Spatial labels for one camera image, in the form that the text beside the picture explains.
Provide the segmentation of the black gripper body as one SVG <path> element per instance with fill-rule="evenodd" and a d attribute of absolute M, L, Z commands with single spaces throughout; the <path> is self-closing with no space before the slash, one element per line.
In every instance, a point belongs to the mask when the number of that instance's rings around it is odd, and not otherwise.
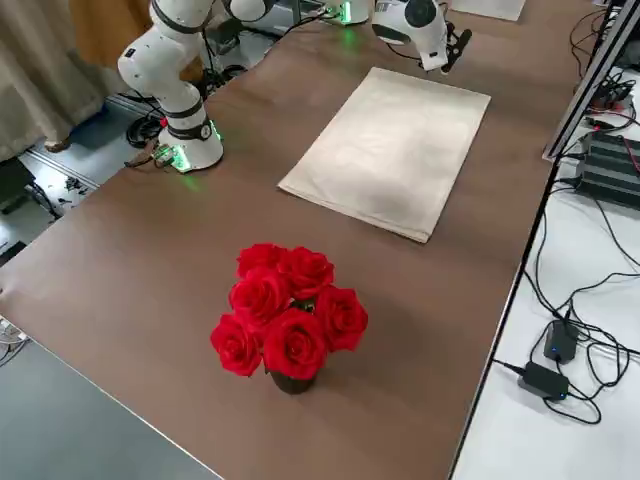
<path fill-rule="evenodd" d="M 448 74 L 458 59 L 462 56 L 464 49 L 472 38 L 472 31 L 464 29 L 456 32 L 454 27 L 448 27 L 446 32 L 446 63 L 441 67 L 443 74 Z"/>

